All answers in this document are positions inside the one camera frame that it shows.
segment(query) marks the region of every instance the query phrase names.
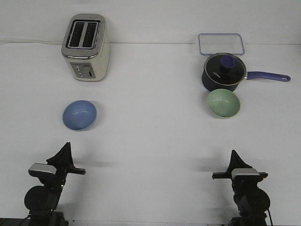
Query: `table surface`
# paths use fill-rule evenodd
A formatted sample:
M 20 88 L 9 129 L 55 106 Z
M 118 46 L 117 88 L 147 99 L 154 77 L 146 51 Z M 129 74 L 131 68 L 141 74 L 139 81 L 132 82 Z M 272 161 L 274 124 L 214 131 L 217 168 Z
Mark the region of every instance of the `table surface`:
M 227 224 L 238 210 L 225 171 L 231 150 L 269 176 L 258 184 L 271 199 L 275 225 L 298 225 L 301 203 L 301 46 L 245 45 L 248 71 L 290 82 L 242 81 L 240 112 L 213 117 L 195 45 L 112 44 L 106 77 L 81 82 L 60 45 L 0 45 L 0 217 L 23 218 L 26 192 L 39 185 L 27 170 L 71 142 L 74 165 L 58 211 L 66 219 Z M 75 100 L 92 101 L 88 131 L 62 122 Z

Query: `blue handle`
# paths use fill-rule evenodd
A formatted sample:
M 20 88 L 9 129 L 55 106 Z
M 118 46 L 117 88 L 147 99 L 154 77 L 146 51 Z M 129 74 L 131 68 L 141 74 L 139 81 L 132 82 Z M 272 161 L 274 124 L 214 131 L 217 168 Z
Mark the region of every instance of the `blue handle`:
M 277 81 L 290 81 L 291 77 L 284 74 L 274 74 L 268 72 L 248 72 L 247 80 L 249 79 L 272 79 Z

